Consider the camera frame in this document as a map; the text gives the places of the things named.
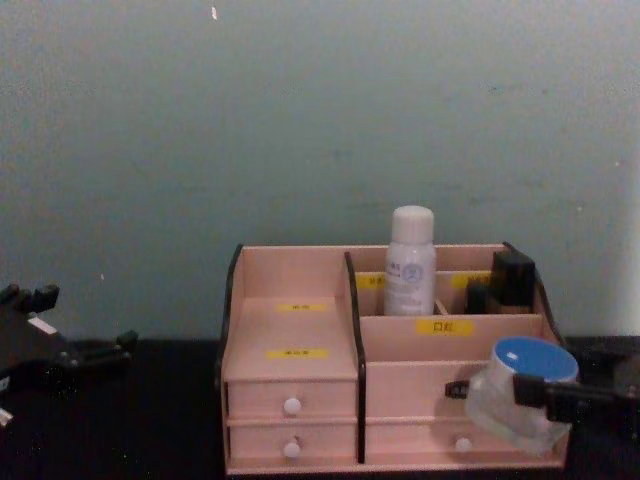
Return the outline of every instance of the spray bottle cap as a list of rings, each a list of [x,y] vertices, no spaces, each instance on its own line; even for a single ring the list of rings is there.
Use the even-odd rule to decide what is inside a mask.
[[[396,208],[391,223],[391,240],[406,244],[433,242],[433,212],[410,205]]]

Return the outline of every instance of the wooden desk organizer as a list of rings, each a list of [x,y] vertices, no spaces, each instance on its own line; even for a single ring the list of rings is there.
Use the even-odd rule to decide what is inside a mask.
[[[562,342],[540,280],[531,314],[461,314],[469,278],[488,278],[507,248],[436,246],[436,314],[416,318],[382,315],[384,246],[239,246],[216,362],[224,473],[562,468],[567,438],[521,453],[444,395],[502,337]]]

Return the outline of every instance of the dark surface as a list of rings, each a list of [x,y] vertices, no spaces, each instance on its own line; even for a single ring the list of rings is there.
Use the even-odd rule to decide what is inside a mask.
[[[630,348],[638,345],[630,342]],[[25,393],[3,407],[0,479],[215,479],[215,342],[145,342],[128,377],[70,397]],[[340,478],[340,475],[323,478]],[[451,472],[374,478],[640,478],[640,446],[576,428],[565,472]]]

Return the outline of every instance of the clear plastic container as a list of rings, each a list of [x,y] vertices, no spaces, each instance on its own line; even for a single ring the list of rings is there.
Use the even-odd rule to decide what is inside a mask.
[[[488,367],[469,382],[465,410],[473,422],[525,452],[540,455],[571,427],[547,420],[542,408],[516,405],[515,373],[571,382],[577,378],[578,364],[569,352],[544,340],[510,337],[494,346]]]

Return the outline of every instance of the drawer handle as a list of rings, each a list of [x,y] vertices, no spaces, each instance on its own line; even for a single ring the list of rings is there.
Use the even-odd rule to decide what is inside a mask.
[[[291,397],[284,402],[284,411],[288,415],[297,415],[302,409],[302,403],[296,397]]]
[[[454,446],[454,448],[456,449],[456,452],[459,452],[459,453],[467,453],[471,451],[472,447],[473,447],[473,444],[471,443],[471,440],[469,440],[467,437],[460,437],[456,439],[456,443]]]
[[[298,458],[300,456],[300,445],[297,438],[292,438],[282,449],[282,453],[287,458]]]
[[[444,396],[447,398],[464,400],[467,398],[467,393],[469,393],[469,380],[457,380],[444,386]]]

